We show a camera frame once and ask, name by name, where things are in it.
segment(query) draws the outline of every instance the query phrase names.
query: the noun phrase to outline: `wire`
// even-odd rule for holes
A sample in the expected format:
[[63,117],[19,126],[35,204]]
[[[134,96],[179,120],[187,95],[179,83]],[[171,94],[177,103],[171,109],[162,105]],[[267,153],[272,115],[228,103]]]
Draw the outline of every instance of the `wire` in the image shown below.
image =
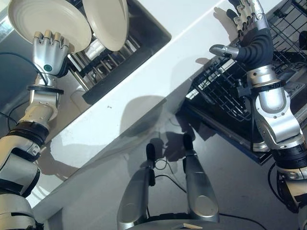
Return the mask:
[[10,116],[8,116],[8,115],[6,115],[6,114],[4,114],[4,113],[2,113],[2,112],[0,112],[0,115],[4,116],[4,117],[7,118],[8,120],[11,120],[11,121],[15,122],[15,124],[17,124],[17,121],[16,121],[15,119],[11,118]]
[[43,79],[45,85],[48,85],[48,82],[47,80],[44,78],[43,74],[41,73],[41,71],[39,71],[39,69],[36,67],[36,65],[30,61],[29,59],[27,59],[26,57],[20,55],[20,54],[17,54],[17,53],[14,53],[14,52],[0,52],[0,55],[13,55],[13,56],[17,56],[23,60],[25,60],[26,62],[28,62],[29,64],[31,64],[33,66],[33,68],[35,69],[35,71],[40,75],[40,77]]
[[148,218],[150,218],[148,206],[147,206],[147,215],[148,215]]
[[184,193],[187,193],[187,191],[184,189],[184,188],[182,188],[176,181],[174,181],[171,177],[169,177],[168,175],[164,175],[164,174],[162,174],[162,175],[157,175],[157,176],[155,176],[155,178],[158,178],[158,177],[167,177],[168,179],[170,179],[178,188],[180,188]]
[[[163,168],[157,168],[157,162],[159,162],[159,161],[164,161],[164,162],[165,162],[165,165],[164,165]],[[158,160],[156,160],[156,162],[155,162],[154,164],[155,164],[155,168],[156,168],[157,170],[164,170],[164,169],[167,167],[167,165],[168,165],[169,168],[171,169],[171,167],[170,167],[169,163],[167,162],[167,160],[158,159]]]
[[169,119],[169,123],[171,123],[173,126],[176,126],[176,127],[181,127],[181,125],[176,125],[176,124],[174,124],[174,123],[172,122],[172,120],[171,120],[171,119]]
[[[187,191],[186,191],[184,188],[182,188],[180,185],[178,185],[178,184],[177,184],[172,178],[170,178],[168,175],[162,174],[162,175],[156,176],[155,178],[157,178],[157,177],[162,177],[162,176],[165,176],[165,177],[167,177],[168,179],[170,179],[170,180],[171,180],[178,188],[180,188],[184,193],[187,193]],[[219,213],[219,215],[225,216],[225,217],[233,217],[233,218],[238,218],[238,219],[243,219],[243,220],[251,221],[251,222],[253,222],[253,223],[258,224],[259,226],[261,226],[264,230],[267,230],[262,224],[260,224],[259,222],[255,221],[255,220],[253,220],[253,219],[250,219],[250,218],[240,217],[240,216],[235,216],[235,215],[229,215],[229,214],[225,214],[225,213]]]
[[268,171],[268,183],[269,183],[269,186],[270,186],[271,191],[272,191],[273,194],[276,196],[276,198],[277,198],[280,202],[282,202],[284,205],[286,205],[286,204],[284,203],[284,201],[276,194],[276,192],[275,192],[275,190],[273,189],[273,186],[272,186],[272,184],[271,184],[271,172],[272,172],[273,168],[275,167],[275,165],[276,165],[276,163],[274,162],[274,164],[272,164],[272,166],[270,167],[270,169],[269,169],[269,171]]
[[[12,114],[12,112],[15,110],[15,109],[17,109],[17,108],[19,108],[20,106],[22,106],[22,105],[24,105],[24,104],[26,104],[27,102],[29,102],[29,101],[25,101],[25,102],[22,102],[21,104],[19,104],[18,106],[16,106],[16,107],[14,107],[10,112],[9,112],[9,115],[8,115],[8,117],[11,117],[11,114]],[[10,131],[11,130],[11,127],[10,127],[10,120],[9,120],[9,118],[7,118],[7,127],[8,127],[8,130]]]
[[220,213],[221,216],[225,216],[225,217],[233,217],[233,218],[238,218],[238,219],[244,219],[244,220],[248,220],[251,221],[255,224],[258,224],[259,226],[261,226],[264,230],[267,230],[262,224],[260,224],[259,222],[250,219],[250,218],[246,218],[246,217],[239,217],[239,216],[235,216],[235,215],[229,215],[229,214],[225,214],[225,213]]
[[250,103],[250,113],[251,113],[251,119],[250,119],[250,151],[254,151],[254,131],[255,131],[255,111],[254,111],[254,103],[253,99],[248,97],[249,103]]
[[277,188],[278,196],[282,199],[282,194],[281,194],[280,186],[279,186],[279,171],[278,170],[276,173],[276,188]]

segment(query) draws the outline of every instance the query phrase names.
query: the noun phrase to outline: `white plate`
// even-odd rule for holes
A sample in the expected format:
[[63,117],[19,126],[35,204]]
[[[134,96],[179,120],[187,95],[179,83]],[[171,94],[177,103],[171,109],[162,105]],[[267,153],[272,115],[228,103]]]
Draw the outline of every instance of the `white plate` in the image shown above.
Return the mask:
[[99,41],[120,50],[127,39],[129,12],[126,0],[82,0],[87,20]]
[[35,31],[59,32],[70,42],[70,52],[88,47],[92,32],[85,17],[65,0],[11,0],[8,17],[16,32],[33,42]]

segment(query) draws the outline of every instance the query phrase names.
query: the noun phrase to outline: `dish rack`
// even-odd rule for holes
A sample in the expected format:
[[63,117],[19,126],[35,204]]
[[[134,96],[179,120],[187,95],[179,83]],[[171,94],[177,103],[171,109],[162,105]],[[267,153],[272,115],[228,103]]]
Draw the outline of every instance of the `dish rack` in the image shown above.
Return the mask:
[[[307,30],[306,0],[287,1],[268,18],[268,22],[274,44],[273,65],[277,77],[286,69],[298,70],[305,66],[307,34],[303,31]],[[219,106],[238,122],[248,121],[251,114],[245,107],[245,99],[233,97],[230,91],[238,81],[246,81],[244,64],[215,57],[194,79],[186,98],[192,100],[200,94],[208,106]]]
[[[85,15],[81,0],[67,0]],[[68,56],[69,70],[85,90],[84,100],[94,104],[171,39],[170,34],[137,0],[127,0],[130,24],[126,43],[113,52],[98,43],[95,34],[89,47],[100,53],[88,56],[88,50]]]

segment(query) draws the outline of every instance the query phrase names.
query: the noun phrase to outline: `white countertop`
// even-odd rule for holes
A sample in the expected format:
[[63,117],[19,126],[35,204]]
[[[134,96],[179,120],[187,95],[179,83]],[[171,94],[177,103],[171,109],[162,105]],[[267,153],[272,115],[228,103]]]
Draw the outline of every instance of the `white countertop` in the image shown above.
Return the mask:
[[[74,173],[200,70],[200,63],[213,57],[210,46],[227,45],[236,37],[236,29],[225,16],[232,7],[226,0],[139,2],[171,34],[171,41],[52,139],[45,164],[39,163],[42,175],[27,198],[31,206],[66,179],[47,173],[44,167],[66,165],[66,175]],[[260,2],[267,12],[281,0]],[[172,106],[164,110],[175,112],[185,93],[179,92],[182,95],[171,99]]]

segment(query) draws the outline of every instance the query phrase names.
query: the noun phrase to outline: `robotic arm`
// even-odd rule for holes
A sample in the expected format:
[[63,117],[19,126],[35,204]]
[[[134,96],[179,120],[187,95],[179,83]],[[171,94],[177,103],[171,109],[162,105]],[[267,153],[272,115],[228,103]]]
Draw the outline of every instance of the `robotic arm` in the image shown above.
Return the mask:
[[227,16],[238,30],[241,47],[213,45],[210,52],[243,62],[251,88],[257,128],[272,149],[280,195],[289,210],[299,213],[300,229],[307,228],[307,145],[300,125],[290,110],[290,97],[276,78],[270,28],[258,0],[229,0],[238,14]]
[[0,229],[39,230],[32,209],[25,199],[35,187],[40,170],[34,161],[49,134],[48,122],[58,113],[56,77],[65,75],[69,42],[59,33],[36,32],[33,62],[41,71],[30,90],[30,105],[17,126],[0,139]]

